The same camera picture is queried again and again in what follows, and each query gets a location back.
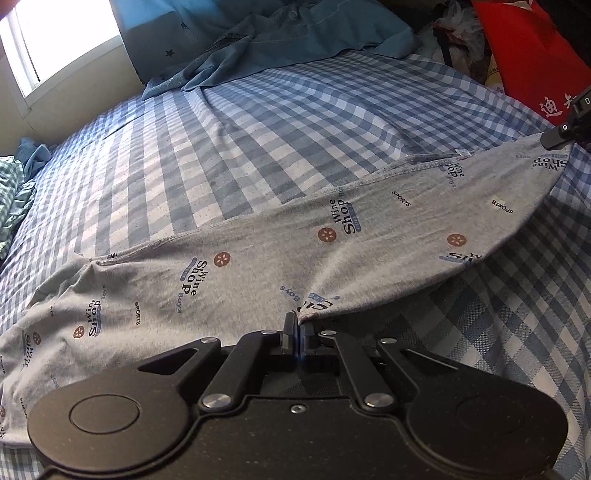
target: window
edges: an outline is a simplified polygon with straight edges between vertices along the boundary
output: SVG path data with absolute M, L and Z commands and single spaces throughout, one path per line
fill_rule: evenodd
M 21 0 L 0 22 L 4 50 L 25 97 L 118 36 L 109 0 Z

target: circular pad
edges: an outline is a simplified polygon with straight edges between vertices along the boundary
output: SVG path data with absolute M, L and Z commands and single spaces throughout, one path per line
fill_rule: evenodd
M 120 395 L 96 395 L 78 402 L 70 421 L 88 433 L 115 433 L 126 429 L 139 417 L 136 402 Z

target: green plaid cloth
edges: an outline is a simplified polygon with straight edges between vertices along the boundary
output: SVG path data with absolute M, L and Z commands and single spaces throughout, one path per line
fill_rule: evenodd
M 0 261 L 8 255 L 12 236 L 35 198 L 35 182 L 25 183 L 22 163 L 0 157 Z

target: blue checkered bed sheet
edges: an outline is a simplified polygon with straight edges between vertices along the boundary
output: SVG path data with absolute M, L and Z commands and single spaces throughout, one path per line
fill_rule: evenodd
M 0 335 L 75 252 L 115 252 L 357 180 L 408 154 L 488 149 L 547 126 L 414 55 L 347 52 L 130 99 L 72 135 L 38 175 L 0 271 Z M 545 391 L 569 418 L 556 469 L 587 479 L 590 228 L 591 160 L 577 147 L 543 206 L 490 259 L 376 309 L 364 326 L 354 314 L 340 326 L 362 339 L 388 332 Z M 39 471 L 30 450 L 0 449 L 1 478 Z

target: red bag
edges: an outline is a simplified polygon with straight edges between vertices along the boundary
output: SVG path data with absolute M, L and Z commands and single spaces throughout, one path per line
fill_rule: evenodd
M 474 2 L 501 73 L 505 93 L 554 125 L 564 122 L 572 100 L 591 85 L 591 69 L 534 1 L 532 11 Z

